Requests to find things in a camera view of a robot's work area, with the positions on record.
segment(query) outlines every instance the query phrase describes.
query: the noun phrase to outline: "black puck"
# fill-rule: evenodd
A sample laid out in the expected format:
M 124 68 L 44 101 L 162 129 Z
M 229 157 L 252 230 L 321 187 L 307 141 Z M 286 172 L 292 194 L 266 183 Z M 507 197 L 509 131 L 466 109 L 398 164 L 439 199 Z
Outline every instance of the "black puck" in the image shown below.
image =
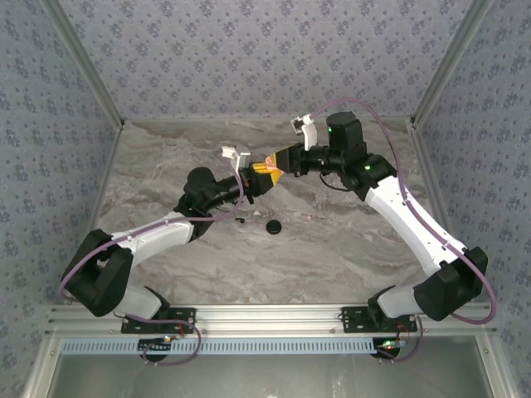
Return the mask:
M 280 231 L 282 231 L 282 224 L 280 223 L 280 221 L 271 220 L 265 225 L 265 228 L 270 234 L 276 235 Z

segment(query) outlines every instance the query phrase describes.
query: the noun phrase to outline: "marble surface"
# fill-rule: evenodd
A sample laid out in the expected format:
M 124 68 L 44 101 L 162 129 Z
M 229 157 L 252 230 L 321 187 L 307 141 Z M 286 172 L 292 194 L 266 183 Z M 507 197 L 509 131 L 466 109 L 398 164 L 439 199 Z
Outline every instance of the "marble surface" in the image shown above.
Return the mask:
M 407 185 L 427 206 L 406 125 L 390 125 Z M 324 122 L 318 129 L 319 142 L 326 143 Z M 366 121 L 363 131 L 369 150 L 392 161 L 379 127 Z M 98 227 L 123 231 L 167 214 L 194 167 L 210 167 L 217 179 L 229 176 L 215 157 L 222 145 L 245 144 L 252 160 L 261 162 L 299 140 L 286 122 L 126 124 Z M 335 178 L 327 177 L 338 185 Z M 214 224 L 201 239 L 144 261 L 131 280 L 171 303 L 355 303 L 423 276 L 413 253 L 379 214 L 353 193 L 328 189 L 317 173 L 284 175 L 254 206 L 245 202 L 238 216 L 245 224 Z M 266 231 L 273 218 L 283 225 L 279 235 Z

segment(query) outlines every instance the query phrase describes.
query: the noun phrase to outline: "blue patterned wall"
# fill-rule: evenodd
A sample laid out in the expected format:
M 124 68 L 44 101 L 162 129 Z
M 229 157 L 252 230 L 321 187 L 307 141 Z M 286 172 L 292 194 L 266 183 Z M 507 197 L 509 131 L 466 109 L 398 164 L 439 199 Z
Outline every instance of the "blue patterned wall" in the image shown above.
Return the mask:
M 0 2 L 0 396 L 20 396 L 115 128 L 37 0 Z
M 531 396 L 531 3 L 494 2 L 422 127 L 458 236 L 490 254 L 505 350 Z
M 470 0 L 61 0 L 125 118 L 408 115 Z

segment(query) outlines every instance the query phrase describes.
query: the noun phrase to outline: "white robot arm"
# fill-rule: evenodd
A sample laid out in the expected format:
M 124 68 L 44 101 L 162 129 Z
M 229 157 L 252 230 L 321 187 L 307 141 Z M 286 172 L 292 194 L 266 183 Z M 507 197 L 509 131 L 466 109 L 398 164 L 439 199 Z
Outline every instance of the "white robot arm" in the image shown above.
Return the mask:
M 460 253 L 483 274 L 487 265 L 485 253 L 477 247 L 466 249 L 463 243 L 439 226 L 408 191 L 404 200 L 396 170 L 382 156 L 367 153 L 361 124 L 354 114 L 341 112 L 327 118 L 329 146 L 317 144 L 314 127 L 309 126 L 313 121 L 309 117 L 294 119 L 292 124 L 295 131 L 304 133 L 305 142 L 272 155 L 273 168 L 293 173 L 296 177 L 313 171 L 323 175 L 338 174 L 347 190 L 357 194 L 392 225 L 426 273 L 427 279 L 420 284 L 391 286 L 368 300 L 368 311 L 378 327 L 396 323 L 393 319 L 403 315 L 419 313 L 442 320 L 480 293 L 482 283 L 477 276 L 446 246 L 460 248 Z M 224 148 L 223 152 L 237 168 L 244 182 L 244 193 L 251 203 L 253 197 L 268 192 L 276 184 L 271 174 L 259 172 L 256 164 L 264 163 L 249 165 L 246 150 L 237 152 Z M 163 298 L 149 288 L 128 286 L 130 270 L 169 247 L 197 239 L 212 223 L 200 221 L 199 217 L 209 217 L 210 209 L 234 202 L 239 197 L 235 177 L 216 182 L 212 172 L 205 167 L 190 172 L 184 192 L 173 212 L 151 224 L 110 235 L 101 230 L 92 231 L 63 278 L 87 253 L 111 240 L 121 241 L 102 251 L 74 274 L 67 281 L 66 290 L 95 316 L 112 311 L 147 319 L 157 316 Z M 405 201 L 417 209 L 424 222 L 445 237 L 445 245 L 433 238 L 408 210 Z M 194 221 L 183 221 L 182 217 L 192 217 Z M 107 261 L 106 266 L 102 267 L 98 260 Z

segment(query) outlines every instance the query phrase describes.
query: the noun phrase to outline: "cable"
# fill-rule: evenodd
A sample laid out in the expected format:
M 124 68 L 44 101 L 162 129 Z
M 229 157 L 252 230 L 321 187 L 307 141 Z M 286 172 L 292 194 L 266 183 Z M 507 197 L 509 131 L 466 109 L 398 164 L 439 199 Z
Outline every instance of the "cable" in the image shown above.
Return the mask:
M 149 349 L 153 346 L 153 344 L 149 344 L 144 349 L 144 351 L 142 352 L 142 358 L 144 359 L 146 365 L 152 365 L 152 366 L 176 366 L 176 365 L 182 365 L 183 363 L 190 362 L 193 358 L 195 358 L 197 356 L 197 354 L 199 353 L 199 350 L 201 349 L 201 342 L 202 342 L 201 332 L 199 332 L 199 329 L 193 323 L 190 323 L 190 322 L 187 322 L 187 321 L 182 321 L 180 319 L 161 319 L 161 320 L 146 319 L 146 318 L 137 317 L 136 315 L 126 315 L 126 317 L 131 318 L 131 319 L 133 319 L 135 321 L 138 321 L 138 322 L 142 322 L 142 323 L 157 323 L 157 324 L 176 323 L 179 326 L 184 325 L 184 326 L 188 326 L 189 328 L 192 328 L 193 331 L 197 334 L 197 345 L 196 345 L 196 348 L 193 350 L 193 352 L 190 355 L 188 355 L 186 358 L 181 359 L 179 361 L 151 362 L 146 357 L 146 354 L 148 353 Z
M 65 278 L 61 281 L 61 283 L 59 284 L 59 289 L 58 289 L 59 295 L 62 298 L 64 298 L 65 300 L 77 302 L 78 301 L 77 299 L 75 299 L 73 297 L 70 297 L 70 296 L 67 296 L 65 294 L 65 286 L 66 286 L 66 284 L 68 284 L 70 279 L 72 279 L 72 277 L 77 272 L 79 272 L 80 269 L 82 269 L 85 266 L 86 262 L 88 260 L 90 260 L 92 257 L 94 257 L 95 255 L 98 255 L 99 253 L 101 253 L 102 251 L 108 249 L 112 245 L 116 245 L 116 244 L 118 244 L 120 242 L 123 242 L 124 240 L 127 240 L 129 237 L 135 238 L 135 237 L 137 237 L 139 235 L 142 235 L 145 232 L 149 232 L 151 230 L 154 230 L 155 228 L 159 228 L 160 226 L 164 226 L 164 225 L 167 225 L 167 224 L 176 224 L 178 222 L 184 222 L 184 221 L 200 221 L 200 222 L 214 221 L 214 222 L 217 222 L 217 221 L 223 221 L 223 220 L 226 220 L 228 218 L 231 218 L 232 215 L 234 213 L 236 213 L 238 208 L 243 203 L 243 198 L 244 198 L 243 185 L 241 183 L 241 178 L 240 178 L 240 174 L 238 173 L 238 171 L 234 170 L 234 168 L 232 168 L 231 165 L 228 162 L 226 162 L 224 159 L 221 159 L 221 160 L 222 160 L 222 162 L 224 162 L 231 169 L 231 173 L 234 175 L 234 177 L 236 178 L 236 182 L 238 183 L 238 188 L 240 188 L 240 196 L 238 197 L 238 201 L 236 202 L 236 205 L 234 206 L 234 208 L 232 210 L 230 210 L 229 212 L 224 213 L 224 214 L 222 214 L 220 216 L 215 216 L 215 217 L 175 217 L 175 218 L 172 218 L 170 220 L 162 220 L 162 221 L 159 221 L 159 222 L 157 222 L 155 224 L 152 224 L 150 226 L 145 226 L 144 228 L 141 228 L 138 231 L 135 231 L 135 232 L 133 232 L 130 235 L 124 235 L 124 236 L 122 236 L 122 237 L 120 237 L 118 239 L 111 240 L 110 242 L 107 242 L 107 243 L 105 243 L 105 244 L 103 244 L 101 246 L 98 246 L 94 250 L 92 250 L 88 255 L 83 257 L 80 260 L 80 262 L 77 263 L 70 270 L 70 272 L 65 276 Z
M 406 325 L 404 325 L 402 322 L 397 322 L 397 326 L 398 326 L 398 328 L 402 328 L 402 329 L 406 330 L 406 332 L 407 332 L 406 344 L 408 344 L 409 343 L 409 337 L 410 337 L 409 328 Z M 397 339 L 400 340 L 400 332 L 397 333 Z
M 389 357 L 388 361 L 393 361 L 395 363 L 405 362 L 408 359 L 413 358 L 417 353 L 418 350 L 421 349 L 422 345 L 422 338 L 424 337 L 424 327 L 422 326 L 422 320 L 421 317 L 417 315 L 417 322 L 418 322 L 418 328 L 419 332 L 421 333 L 418 337 L 417 344 L 415 348 L 413 348 L 413 351 L 411 351 L 409 354 L 407 354 L 404 358 L 398 358 L 396 359 L 393 355 L 391 355 L 389 352 L 385 352 L 384 350 L 381 350 L 379 348 L 376 349 L 380 354 L 385 355 L 386 357 Z
M 385 126 L 385 123 L 380 119 L 378 114 L 374 111 L 373 108 L 371 108 L 370 105 L 366 104 L 365 102 L 361 101 L 360 99 L 356 98 L 340 98 L 336 99 L 332 102 L 329 102 L 324 107 L 316 110 L 310 115 L 311 119 L 317 118 L 319 115 L 321 115 L 324 111 L 327 109 L 342 104 L 345 102 L 352 102 L 355 104 L 362 105 L 377 121 L 378 125 L 383 131 L 383 134 L 385 135 L 385 138 L 387 142 L 389 143 L 389 147 L 391 147 L 391 152 L 393 157 L 395 158 L 395 163 L 397 164 L 397 175 L 398 175 L 398 186 L 400 187 L 400 193 L 402 194 L 402 199 L 404 203 L 406 204 L 409 211 L 413 214 L 413 216 L 421 223 L 424 228 L 430 232 L 430 234 L 437 239 L 439 242 L 441 242 L 450 252 L 452 252 L 454 255 L 456 255 L 461 261 L 463 261 L 471 270 L 474 272 L 474 274 L 479 278 L 481 283 L 485 286 L 487 293 L 489 294 L 490 299 L 490 313 L 487 315 L 486 318 L 475 320 L 475 319 L 469 319 L 462 317 L 460 315 L 457 315 L 456 313 L 453 313 L 452 316 L 456 319 L 459 319 L 460 321 L 471 323 L 473 325 L 484 325 L 494 319 L 494 316 L 496 315 L 496 311 L 498 309 L 498 304 L 496 303 L 496 297 L 494 296 L 494 290 L 490 286 L 489 281 L 487 278 L 481 273 L 481 271 L 475 266 L 472 261 L 470 261 L 464 254 L 462 254 L 458 249 L 456 249 L 453 245 L 451 245 L 448 240 L 440 236 L 431 226 L 422 218 L 420 214 L 418 214 L 415 207 L 411 204 L 409 198 L 407 197 L 407 191 L 406 191 L 406 183 L 404 182 L 404 173 L 402 170 L 402 164 L 400 163 L 400 159 L 397 155 L 397 150 L 395 148 L 395 145 L 391 139 L 391 134 L 387 131 L 387 127 Z
M 350 192 L 350 190 L 347 189 L 347 188 L 338 188 L 338 187 L 334 187 L 334 186 L 328 184 L 328 183 L 324 180 L 324 178 L 323 178 L 323 173 L 320 173 L 320 174 L 319 174 L 319 178 L 321 179 L 321 182 L 322 182 L 325 186 L 327 186 L 328 188 L 330 188 L 330 189 L 334 189 L 335 191 L 341 191 L 341 192 Z

